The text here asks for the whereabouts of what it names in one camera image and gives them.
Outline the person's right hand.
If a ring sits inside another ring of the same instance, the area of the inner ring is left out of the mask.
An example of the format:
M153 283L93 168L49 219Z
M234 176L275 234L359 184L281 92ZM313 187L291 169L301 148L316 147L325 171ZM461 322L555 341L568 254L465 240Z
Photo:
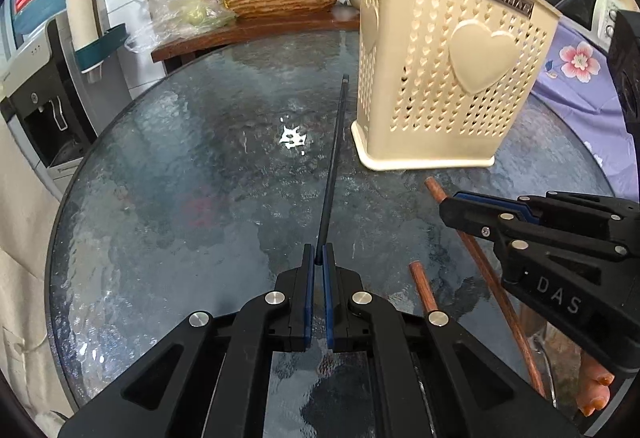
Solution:
M576 404L582 415L588 418L603 410L610 401L610 386L615 376L589 354L582 354L578 374Z

